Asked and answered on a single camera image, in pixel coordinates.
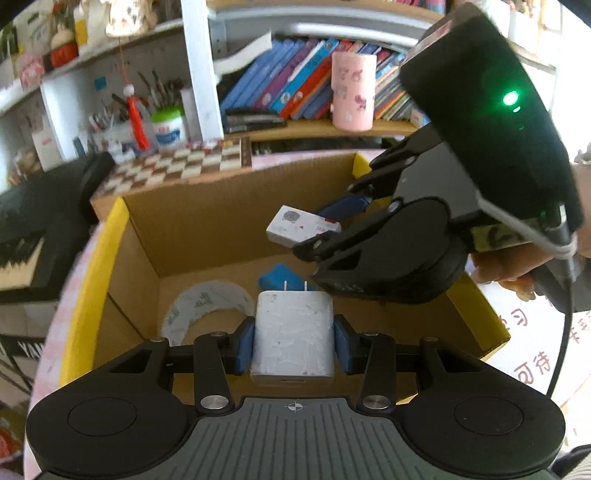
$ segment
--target checkered board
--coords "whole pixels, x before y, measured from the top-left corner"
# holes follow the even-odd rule
[[[116,166],[94,198],[121,195],[208,173],[252,166],[246,138],[210,144],[194,142],[171,154],[154,154]]]

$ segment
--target purple book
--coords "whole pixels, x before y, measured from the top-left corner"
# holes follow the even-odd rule
[[[304,43],[304,46],[296,53],[286,67],[281,70],[279,75],[269,84],[269,86],[262,93],[261,98],[255,104],[257,109],[268,109],[269,106],[275,101],[275,98],[281,93],[281,89],[287,82],[287,79],[296,69],[296,67],[307,57],[308,53],[312,51],[312,48],[316,46],[318,40],[308,40]]]

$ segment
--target pink cup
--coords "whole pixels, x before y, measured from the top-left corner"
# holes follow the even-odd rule
[[[364,132],[374,125],[376,55],[338,51],[332,56],[333,125]]]

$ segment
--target green lid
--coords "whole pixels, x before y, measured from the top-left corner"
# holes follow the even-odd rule
[[[173,105],[165,107],[162,110],[158,110],[152,115],[152,121],[156,123],[167,122],[181,116],[184,116],[183,107],[180,105]]]

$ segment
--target green light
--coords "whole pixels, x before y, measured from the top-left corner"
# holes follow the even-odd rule
[[[503,103],[505,105],[511,106],[511,105],[514,105],[518,99],[519,99],[519,94],[513,90],[512,92],[507,93],[503,97]]]

